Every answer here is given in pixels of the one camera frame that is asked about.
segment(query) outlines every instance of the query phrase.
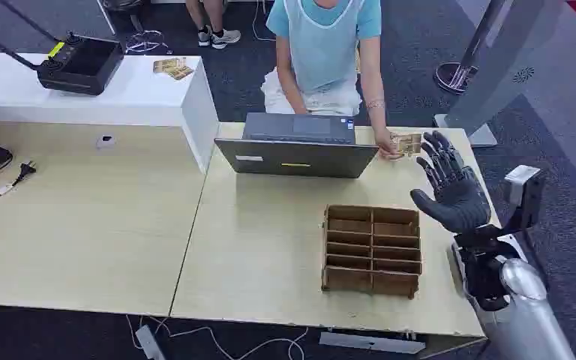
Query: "wooden box divider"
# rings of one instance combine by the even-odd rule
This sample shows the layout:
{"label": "wooden box divider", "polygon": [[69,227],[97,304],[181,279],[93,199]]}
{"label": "wooden box divider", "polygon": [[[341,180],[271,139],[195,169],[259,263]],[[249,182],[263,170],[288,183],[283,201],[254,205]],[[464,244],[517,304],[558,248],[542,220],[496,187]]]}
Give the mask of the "wooden box divider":
{"label": "wooden box divider", "polygon": [[329,205],[323,223],[322,289],[407,296],[419,289],[419,213]]}

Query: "antenna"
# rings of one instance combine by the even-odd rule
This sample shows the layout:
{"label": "antenna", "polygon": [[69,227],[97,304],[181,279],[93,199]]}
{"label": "antenna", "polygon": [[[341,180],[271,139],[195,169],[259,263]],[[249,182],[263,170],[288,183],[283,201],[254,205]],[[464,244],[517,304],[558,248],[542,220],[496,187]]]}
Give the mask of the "antenna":
{"label": "antenna", "polygon": [[0,0],[0,4],[5,6],[9,11],[12,11],[13,13],[15,13],[18,17],[21,18],[21,20],[28,23],[28,25],[30,25],[32,28],[34,28],[37,32],[40,32],[41,34],[45,35],[46,38],[48,38],[51,41],[54,41],[56,43],[61,42],[60,39],[57,39],[56,37],[54,37],[54,35],[50,34],[44,28],[41,28],[36,22],[32,21],[32,19],[30,19],[29,17],[24,15],[22,12],[20,12],[19,9],[14,7],[14,5],[10,4],[9,2],[7,2],[5,0]]}
{"label": "antenna", "polygon": [[27,59],[23,58],[21,55],[15,53],[14,51],[8,49],[7,47],[5,47],[5,45],[3,45],[2,43],[0,43],[0,50],[3,53],[8,54],[9,56],[13,57],[14,60],[20,62],[21,64],[27,66],[28,68],[32,69],[33,71],[36,71],[36,69],[38,68],[38,65],[34,65],[32,64],[30,61],[28,61]]}

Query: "laptop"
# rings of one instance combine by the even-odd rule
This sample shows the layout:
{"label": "laptop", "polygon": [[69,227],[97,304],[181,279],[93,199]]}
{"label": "laptop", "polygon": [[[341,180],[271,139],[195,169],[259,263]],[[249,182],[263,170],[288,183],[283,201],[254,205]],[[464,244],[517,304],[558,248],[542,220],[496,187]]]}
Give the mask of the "laptop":
{"label": "laptop", "polygon": [[237,173],[356,179],[368,167],[374,145],[215,139]]}
{"label": "laptop", "polygon": [[246,116],[242,139],[354,144],[354,120],[349,116],[251,112]]}

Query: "cable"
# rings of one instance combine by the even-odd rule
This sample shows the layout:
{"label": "cable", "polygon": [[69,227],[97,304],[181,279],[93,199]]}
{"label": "cable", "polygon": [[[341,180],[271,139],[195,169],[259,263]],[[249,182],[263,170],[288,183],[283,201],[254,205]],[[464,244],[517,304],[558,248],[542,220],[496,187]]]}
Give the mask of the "cable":
{"label": "cable", "polygon": [[255,35],[255,38],[259,41],[276,41],[275,39],[267,39],[265,37],[260,37],[257,34],[257,13],[260,12],[260,1],[264,2],[265,0],[256,0],[257,6],[255,7],[255,17],[253,18],[253,35]]}
{"label": "cable", "polygon": [[243,360],[246,357],[248,357],[250,354],[256,352],[257,350],[261,349],[262,347],[271,344],[271,343],[276,343],[279,341],[284,341],[284,342],[288,342],[290,343],[290,346],[288,346],[288,359],[293,360],[293,355],[291,354],[291,350],[293,349],[293,347],[297,347],[297,349],[299,350],[299,352],[301,353],[301,360],[305,360],[305,352],[303,350],[303,348],[297,343],[297,341],[300,341],[304,336],[306,336],[306,334],[308,333],[308,329],[306,328],[306,330],[304,331],[303,334],[299,335],[295,340],[291,340],[291,339],[286,339],[286,338],[277,338],[277,339],[271,339],[268,341],[265,341],[257,346],[255,346],[253,349],[251,349],[250,351],[246,352],[244,355],[238,357],[238,358],[233,358],[226,350],[224,350],[224,348],[222,348],[222,346],[218,343],[218,340],[215,338],[215,334],[213,333],[213,330],[211,328],[209,328],[208,326],[202,326],[200,328],[195,328],[193,330],[190,331],[183,331],[183,332],[178,332],[175,334],[171,334],[171,329],[169,329],[169,326],[167,324],[165,324],[164,322],[167,321],[169,318],[165,318],[163,320],[158,320],[156,318],[154,318],[153,316],[149,316],[148,317],[150,320],[153,320],[157,323],[157,328],[155,328],[155,332],[154,332],[154,336],[158,333],[158,330],[160,329],[160,327],[164,327],[166,329],[166,332],[169,335],[169,338],[176,338],[178,336],[183,336],[183,335],[189,335],[189,334],[193,334],[196,332],[200,332],[202,330],[208,330],[208,333],[211,334],[211,339],[213,339],[213,343],[215,343],[215,346],[217,347],[218,350],[220,350],[220,352],[226,356],[229,360]]}
{"label": "cable", "polygon": [[131,325],[131,320],[129,319],[129,315],[124,315],[124,317],[127,318],[127,323],[129,324],[129,330],[131,331],[131,342],[133,343],[133,347],[135,347],[136,349],[142,350],[143,348],[141,346],[138,346],[138,344],[136,343],[136,338],[134,337],[135,333],[134,333],[134,327]]}
{"label": "cable", "polygon": [[[10,162],[12,162],[12,159],[10,159],[9,161],[7,161],[3,165],[1,165],[0,170],[3,169],[4,167],[6,167]],[[21,172],[19,173],[19,176],[16,177],[16,180],[14,180],[14,182],[12,184],[5,185],[4,187],[0,188],[0,197],[2,197],[8,191],[12,190],[15,186],[17,186],[28,175],[36,173],[36,168],[34,167],[35,165],[36,164],[34,163],[34,161],[22,163],[21,164]]]}

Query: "bracelet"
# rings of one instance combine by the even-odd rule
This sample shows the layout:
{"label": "bracelet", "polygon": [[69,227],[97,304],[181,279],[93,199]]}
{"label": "bracelet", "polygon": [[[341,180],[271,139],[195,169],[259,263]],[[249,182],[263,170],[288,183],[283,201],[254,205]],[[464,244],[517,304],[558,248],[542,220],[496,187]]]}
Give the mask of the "bracelet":
{"label": "bracelet", "polygon": [[386,108],[386,101],[383,99],[377,99],[377,100],[372,100],[369,103],[367,103],[367,111],[370,111],[372,109],[375,109],[377,107],[381,107],[383,109]]}

